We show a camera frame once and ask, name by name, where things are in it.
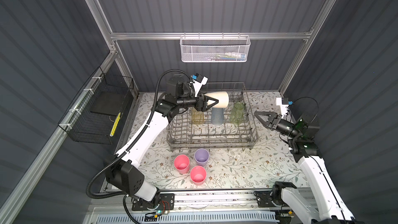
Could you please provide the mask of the green glass cup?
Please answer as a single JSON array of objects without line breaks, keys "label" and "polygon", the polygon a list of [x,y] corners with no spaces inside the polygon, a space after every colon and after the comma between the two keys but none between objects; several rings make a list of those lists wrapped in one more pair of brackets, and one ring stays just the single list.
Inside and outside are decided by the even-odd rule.
[{"label": "green glass cup", "polygon": [[235,102],[231,110],[230,121],[234,125],[240,125],[244,121],[245,106],[242,102]]}]

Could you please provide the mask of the blue translucent cup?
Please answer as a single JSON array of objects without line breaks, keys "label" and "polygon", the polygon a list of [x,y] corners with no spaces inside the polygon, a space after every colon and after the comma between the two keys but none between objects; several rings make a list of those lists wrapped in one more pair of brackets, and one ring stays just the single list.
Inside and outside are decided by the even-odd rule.
[{"label": "blue translucent cup", "polygon": [[224,109],[223,108],[212,108],[211,109],[211,124],[222,125],[224,123]]}]

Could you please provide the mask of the black pad in basket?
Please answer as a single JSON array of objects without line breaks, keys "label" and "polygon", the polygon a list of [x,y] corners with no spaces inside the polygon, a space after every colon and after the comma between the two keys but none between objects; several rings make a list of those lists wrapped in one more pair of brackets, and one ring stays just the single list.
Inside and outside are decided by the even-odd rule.
[{"label": "black pad in basket", "polygon": [[94,114],[116,117],[122,112],[127,104],[125,94],[117,94],[111,92],[101,92],[99,97],[94,101],[90,108],[90,112]]}]

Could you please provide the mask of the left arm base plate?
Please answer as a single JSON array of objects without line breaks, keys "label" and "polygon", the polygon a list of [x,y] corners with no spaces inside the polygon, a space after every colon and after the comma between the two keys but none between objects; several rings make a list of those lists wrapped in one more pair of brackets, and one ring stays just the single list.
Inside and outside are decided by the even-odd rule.
[{"label": "left arm base plate", "polygon": [[132,211],[170,211],[174,209],[175,194],[157,193],[152,201],[133,199]]}]

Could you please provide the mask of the purple plastic cup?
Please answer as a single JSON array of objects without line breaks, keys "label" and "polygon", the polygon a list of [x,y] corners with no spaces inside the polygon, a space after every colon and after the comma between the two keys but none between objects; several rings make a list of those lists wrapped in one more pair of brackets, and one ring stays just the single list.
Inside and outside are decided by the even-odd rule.
[{"label": "purple plastic cup", "polygon": [[197,149],[194,154],[194,159],[197,165],[201,167],[205,167],[208,164],[209,158],[209,151],[204,148]]}]

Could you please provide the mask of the beige plastic cup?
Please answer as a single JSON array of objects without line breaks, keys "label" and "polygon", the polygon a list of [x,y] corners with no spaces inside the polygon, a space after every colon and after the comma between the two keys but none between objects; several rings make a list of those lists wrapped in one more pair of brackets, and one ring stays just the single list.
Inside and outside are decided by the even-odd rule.
[{"label": "beige plastic cup", "polygon": [[206,97],[213,97],[219,100],[219,103],[214,108],[227,108],[229,105],[229,95],[225,91],[211,92],[204,94]]}]

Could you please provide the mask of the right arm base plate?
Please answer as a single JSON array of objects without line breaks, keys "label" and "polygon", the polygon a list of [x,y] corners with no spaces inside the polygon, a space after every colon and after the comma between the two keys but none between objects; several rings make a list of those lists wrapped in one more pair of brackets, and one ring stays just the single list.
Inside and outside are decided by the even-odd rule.
[{"label": "right arm base plate", "polygon": [[275,204],[273,203],[272,193],[273,192],[271,190],[254,191],[254,196],[257,199],[258,207],[260,208],[274,207]]}]

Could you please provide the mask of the pink plastic cup front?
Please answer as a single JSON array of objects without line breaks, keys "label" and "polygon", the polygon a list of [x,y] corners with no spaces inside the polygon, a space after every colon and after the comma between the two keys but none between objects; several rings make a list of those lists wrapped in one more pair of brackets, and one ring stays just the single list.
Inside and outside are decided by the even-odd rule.
[{"label": "pink plastic cup front", "polygon": [[207,172],[204,167],[195,166],[190,171],[190,178],[195,185],[202,185],[206,180]]}]

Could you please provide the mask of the pink plastic cup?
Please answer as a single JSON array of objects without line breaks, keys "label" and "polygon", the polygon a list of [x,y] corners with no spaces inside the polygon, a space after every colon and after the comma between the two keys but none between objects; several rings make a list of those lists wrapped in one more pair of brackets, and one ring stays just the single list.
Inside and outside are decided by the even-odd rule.
[{"label": "pink plastic cup", "polygon": [[195,185],[202,185],[206,180],[207,172],[204,167],[195,166],[190,171],[190,178]]},{"label": "pink plastic cup", "polygon": [[190,159],[187,155],[178,155],[174,160],[174,167],[180,174],[188,173],[190,169]]}]

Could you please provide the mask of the floral table mat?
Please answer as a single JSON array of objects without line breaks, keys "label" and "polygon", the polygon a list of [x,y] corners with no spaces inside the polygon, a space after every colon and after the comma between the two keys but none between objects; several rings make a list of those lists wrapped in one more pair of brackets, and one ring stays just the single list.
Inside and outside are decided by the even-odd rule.
[{"label": "floral table mat", "polygon": [[[211,148],[205,169],[207,177],[201,188],[248,189],[271,188],[276,181],[290,181],[297,187],[308,187],[307,178],[294,161],[284,142],[285,136],[262,126],[252,125],[258,135],[253,149]],[[172,150],[163,130],[141,161],[140,170],[146,179],[160,189],[194,189],[190,175],[180,174],[174,167],[175,158],[187,155],[190,167],[196,166],[195,149]]]}]

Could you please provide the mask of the white mesh wall basket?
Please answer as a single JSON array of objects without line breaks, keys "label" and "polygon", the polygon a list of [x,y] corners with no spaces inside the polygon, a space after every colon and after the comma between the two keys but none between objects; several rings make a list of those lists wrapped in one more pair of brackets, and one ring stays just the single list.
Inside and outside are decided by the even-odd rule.
[{"label": "white mesh wall basket", "polygon": [[243,63],[207,61],[212,54],[239,52],[247,55],[251,40],[247,35],[183,35],[180,37],[181,60],[185,63]]}]

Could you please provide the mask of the tubes in white basket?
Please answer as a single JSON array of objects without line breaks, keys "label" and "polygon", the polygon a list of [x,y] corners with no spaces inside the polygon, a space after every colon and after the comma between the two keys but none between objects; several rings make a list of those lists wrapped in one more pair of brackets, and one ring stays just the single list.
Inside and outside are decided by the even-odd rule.
[{"label": "tubes in white basket", "polygon": [[224,54],[212,54],[209,57],[205,57],[207,61],[237,61],[246,62],[247,55],[239,52],[227,52]]}]

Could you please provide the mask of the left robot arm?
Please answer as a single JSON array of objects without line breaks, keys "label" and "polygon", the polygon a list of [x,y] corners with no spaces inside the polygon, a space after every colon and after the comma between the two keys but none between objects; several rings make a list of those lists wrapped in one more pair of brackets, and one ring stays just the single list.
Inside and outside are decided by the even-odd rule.
[{"label": "left robot arm", "polygon": [[[211,108],[227,107],[229,96],[226,92],[202,92],[207,81],[207,77],[201,74],[189,76],[179,69],[163,72],[157,80],[153,105],[146,122],[115,153],[114,159],[90,179],[86,195],[91,199],[129,195],[156,204],[159,189],[146,181],[139,170],[141,161],[157,136],[177,115],[190,108],[207,112]],[[107,182],[119,189],[117,192],[100,194],[91,191],[93,183],[102,174],[106,175]]]}]

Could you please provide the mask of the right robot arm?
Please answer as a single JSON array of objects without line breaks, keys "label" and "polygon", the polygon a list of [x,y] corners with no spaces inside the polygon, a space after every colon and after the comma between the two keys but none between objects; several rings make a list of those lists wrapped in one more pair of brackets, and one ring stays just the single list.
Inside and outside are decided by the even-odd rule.
[{"label": "right robot arm", "polygon": [[327,169],[323,155],[314,143],[320,126],[317,115],[303,113],[295,122],[284,117],[295,102],[276,99],[281,113],[256,111],[254,116],[269,130],[286,136],[284,141],[295,162],[305,174],[317,206],[313,207],[294,183],[277,181],[269,191],[254,191],[259,207],[288,206],[304,224],[357,224],[358,220],[344,203]]}]

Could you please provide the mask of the yellow glass cup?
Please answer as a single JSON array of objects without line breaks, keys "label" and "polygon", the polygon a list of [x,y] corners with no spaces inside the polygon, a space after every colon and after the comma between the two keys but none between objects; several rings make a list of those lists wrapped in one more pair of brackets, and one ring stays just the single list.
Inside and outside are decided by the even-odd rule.
[{"label": "yellow glass cup", "polygon": [[204,124],[204,112],[197,111],[196,109],[192,109],[192,124]]}]

